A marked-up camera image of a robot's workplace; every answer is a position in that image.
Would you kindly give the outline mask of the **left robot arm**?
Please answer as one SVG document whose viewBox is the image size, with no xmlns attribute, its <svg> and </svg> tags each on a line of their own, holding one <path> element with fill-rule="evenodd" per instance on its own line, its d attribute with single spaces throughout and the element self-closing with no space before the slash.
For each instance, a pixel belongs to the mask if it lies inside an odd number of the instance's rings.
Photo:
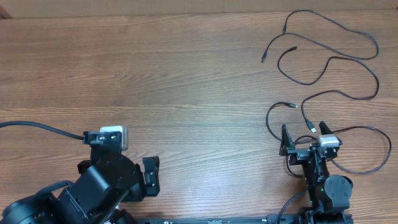
<svg viewBox="0 0 398 224">
<path fill-rule="evenodd" d="M 135 223 L 122 202 L 141 202 L 160 191 L 157 156 L 144 168 L 122 154 L 106 154 L 87 166 L 75 182 L 60 181 L 15 201 L 2 212 L 1 223 Z"/>
</svg>

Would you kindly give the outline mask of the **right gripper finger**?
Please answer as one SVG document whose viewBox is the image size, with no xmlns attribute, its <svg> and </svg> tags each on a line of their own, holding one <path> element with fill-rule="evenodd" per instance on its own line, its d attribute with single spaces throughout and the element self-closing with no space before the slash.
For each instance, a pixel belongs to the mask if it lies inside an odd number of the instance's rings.
<svg viewBox="0 0 398 224">
<path fill-rule="evenodd" d="M 290 134 L 287 130 L 287 126 L 285 124 L 281 127 L 282 137 L 280 141 L 280 149 L 279 155 L 280 156 L 288 156 L 289 152 L 295 149 L 295 144 L 290 137 Z"/>
<path fill-rule="evenodd" d="M 320 128 L 320 131 L 321 131 L 321 135 L 333 134 L 333 131 L 326 125 L 324 120 L 322 120 L 319 123 L 319 128 Z"/>
</svg>

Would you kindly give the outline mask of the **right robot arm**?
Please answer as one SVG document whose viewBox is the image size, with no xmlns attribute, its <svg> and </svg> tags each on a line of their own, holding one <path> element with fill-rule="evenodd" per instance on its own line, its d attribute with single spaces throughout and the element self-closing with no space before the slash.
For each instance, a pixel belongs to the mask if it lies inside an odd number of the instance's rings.
<svg viewBox="0 0 398 224">
<path fill-rule="evenodd" d="M 345 214 L 353 183 L 343 175 L 330 175 L 326 165 L 337 157 L 342 142 L 326 129 L 308 148 L 299 149 L 286 125 L 282 125 L 281 132 L 279 154 L 288 159 L 290 166 L 302 166 L 307 188 L 281 208 L 277 223 L 353 223 L 351 216 Z M 286 207 L 305 193 L 309 195 L 310 206 L 301 208 L 296 215 L 284 215 Z"/>
</svg>

